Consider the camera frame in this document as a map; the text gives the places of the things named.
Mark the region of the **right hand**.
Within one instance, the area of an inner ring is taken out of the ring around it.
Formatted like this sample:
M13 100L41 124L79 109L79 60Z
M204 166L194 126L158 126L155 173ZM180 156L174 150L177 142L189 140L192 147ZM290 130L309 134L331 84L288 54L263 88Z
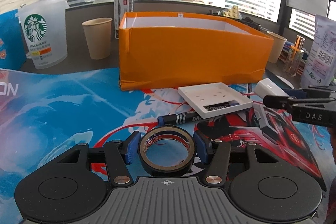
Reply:
M336 129L335 127L333 128L329 127L327 130L330 134L330 144L333 149L334 162L336 163Z

